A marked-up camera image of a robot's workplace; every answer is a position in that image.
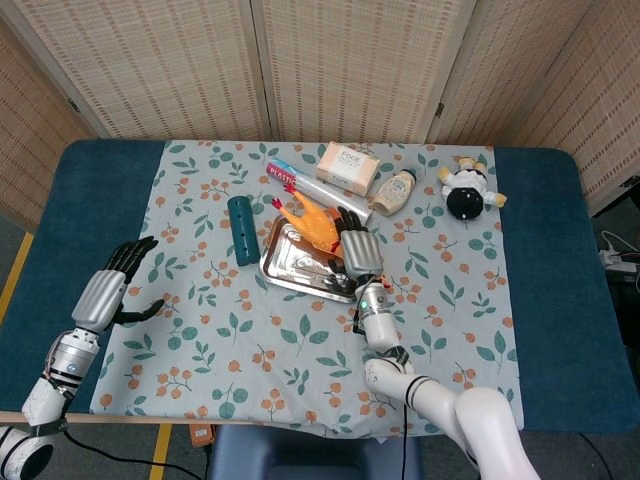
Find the bottle cap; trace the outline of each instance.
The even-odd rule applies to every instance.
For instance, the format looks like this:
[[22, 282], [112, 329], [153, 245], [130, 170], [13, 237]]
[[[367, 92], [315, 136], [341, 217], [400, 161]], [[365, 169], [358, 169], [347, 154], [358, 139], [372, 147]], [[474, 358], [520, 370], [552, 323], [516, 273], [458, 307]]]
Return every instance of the bottle cap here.
[[409, 175], [411, 175], [413, 177], [413, 181], [417, 182], [418, 181], [418, 177], [416, 177], [416, 172], [413, 168], [403, 168], [402, 170], [400, 170], [401, 172], [407, 172]]

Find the floral tablecloth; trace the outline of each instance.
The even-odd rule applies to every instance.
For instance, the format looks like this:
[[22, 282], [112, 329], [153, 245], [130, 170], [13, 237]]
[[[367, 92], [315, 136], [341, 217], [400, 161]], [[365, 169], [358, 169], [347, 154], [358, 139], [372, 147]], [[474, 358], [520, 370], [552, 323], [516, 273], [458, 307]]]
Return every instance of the floral tablecloth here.
[[[487, 164], [489, 187], [496, 190], [492, 149], [352, 147], [381, 160], [370, 194], [400, 168], [419, 173], [402, 210], [389, 218], [374, 213], [368, 223], [416, 370], [455, 391], [497, 388], [522, 427], [500, 213], [488, 207], [474, 221], [455, 220], [437, 178], [439, 167], [455, 171], [460, 156], [471, 156]], [[401, 403], [364, 385], [363, 363], [373, 352], [351, 332], [353, 308], [270, 285], [257, 265], [235, 264], [227, 199], [249, 196], [264, 243], [278, 214], [271, 207], [274, 196], [300, 208], [267, 177], [269, 159], [313, 175], [324, 148], [167, 142], [140, 234], [154, 235], [160, 244], [145, 258], [124, 302], [127, 310], [142, 310], [162, 297], [165, 305], [153, 319], [114, 329], [92, 412], [263, 422], [329, 437], [402, 432]], [[410, 412], [408, 433], [437, 428]]]

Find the yellow floor tape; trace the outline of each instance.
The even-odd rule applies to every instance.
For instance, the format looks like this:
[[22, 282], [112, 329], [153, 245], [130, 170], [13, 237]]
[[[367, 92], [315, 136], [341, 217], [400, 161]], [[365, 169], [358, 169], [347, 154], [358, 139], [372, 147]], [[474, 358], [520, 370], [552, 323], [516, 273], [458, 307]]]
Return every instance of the yellow floor tape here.
[[[153, 461], [165, 463], [167, 461], [167, 451], [169, 450], [169, 439], [171, 438], [171, 425], [163, 423], [158, 429], [158, 438], [156, 439], [156, 451], [153, 454]], [[162, 480], [164, 475], [164, 467], [151, 467], [149, 480]]]
[[2, 296], [0, 296], [0, 325], [2, 325], [4, 315], [7, 313], [11, 296], [13, 295], [13, 291], [18, 283], [18, 278], [20, 277], [20, 272], [22, 272], [22, 267], [24, 266], [24, 261], [27, 258], [27, 253], [29, 253], [29, 248], [31, 248], [32, 241], [33, 235], [25, 233], [20, 249], [18, 250], [18, 254], [16, 255], [16, 259], [13, 261], [13, 266], [9, 272], [7, 283], [5, 283], [4, 288], [2, 289]]

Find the black cable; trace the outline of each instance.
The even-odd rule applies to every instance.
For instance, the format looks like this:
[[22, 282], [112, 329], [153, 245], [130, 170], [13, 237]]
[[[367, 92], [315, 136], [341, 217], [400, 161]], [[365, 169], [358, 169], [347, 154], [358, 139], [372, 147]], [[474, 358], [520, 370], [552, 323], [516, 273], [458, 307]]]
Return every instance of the black cable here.
[[73, 438], [71, 436], [71, 434], [69, 434], [68, 431], [64, 431], [64, 436], [67, 437], [67, 440], [69, 440], [71, 443], [73, 443], [75, 446], [80, 447], [80, 448], [84, 448], [85, 450], [89, 450], [90, 452], [94, 452], [97, 453], [98, 455], [102, 455], [103, 457], [107, 457], [109, 460], [114, 460], [116, 462], [124, 462], [124, 463], [142, 463], [144, 465], [155, 465], [156, 467], [167, 467], [167, 468], [175, 468], [176, 470], [180, 470], [181, 472], [189, 475], [190, 477], [193, 477], [197, 480], [203, 480], [202, 478], [200, 478], [199, 476], [197, 476], [195, 473], [190, 472], [189, 470], [187, 470], [186, 468], [181, 467], [180, 465], [173, 465], [172, 463], [161, 463], [161, 462], [153, 462], [150, 460], [138, 460], [135, 458], [122, 458], [122, 457], [116, 457], [115, 455], [111, 455], [103, 450], [100, 450], [99, 448], [96, 447], [91, 447], [89, 445], [85, 445], [84, 443], [80, 442], [79, 440], [76, 440], [75, 438]]
[[209, 465], [211, 465], [211, 444], [204, 446], [204, 453], [207, 455], [207, 465], [204, 467], [204, 480], [209, 480]]
[[404, 472], [407, 467], [407, 404], [404, 404], [404, 433], [402, 435], [402, 480], [404, 480]]
[[591, 440], [589, 440], [587, 438], [587, 436], [584, 433], [579, 433], [578, 435], [580, 435], [582, 438], [584, 438], [584, 440], [591, 446], [591, 448], [593, 448], [593, 451], [596, 452], [598, 457], [600, 457], [600, 461], [602, 462], [602, 465], [604, 465], [604, 468], [607, 470], [607, 475], [609, 476], [609, 480], [613, 480], [613, 474], [611, 473], [611, 469], [609, 468], [609, 464], [607, 463], [607, 461], [604, 459], [604, 457], [600, 453], [600, 450], [598, 450], [598, 448], [593, 444], [593, 442]]

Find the toy figure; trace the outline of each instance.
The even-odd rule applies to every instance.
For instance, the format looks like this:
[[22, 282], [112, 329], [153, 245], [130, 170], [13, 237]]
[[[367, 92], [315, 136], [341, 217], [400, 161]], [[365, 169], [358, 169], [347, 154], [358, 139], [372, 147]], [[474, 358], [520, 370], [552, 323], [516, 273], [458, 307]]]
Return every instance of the toy figure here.
[[475, 162], [470, 157], [463, 157], [458, 163], [460, 169], [454, 174], [447, 167], [442, 167], [438, 172], [438, 177], [444, 183], [442, 196], [454, 217], [472, 220], [482, 213], [484, 203], [498, 208], [504, 206], [507, 197], [487, 190], [483, 163]]
[[287, 217], [289, 223], [291, 223], [298, 233], [311, 243], [311, 245], [318, 250], [342, 258], [340, 237], [338, 236], [333, 219], [329, 218], [324, 210], [315, 203], [298, 192], [292, 183], [287, 183], [284, 189], [300, 201], [304, 207], [304, 215], [297, 217], [293, 213], [285, 210], [279, 198], [274, 198], [271, 204]]

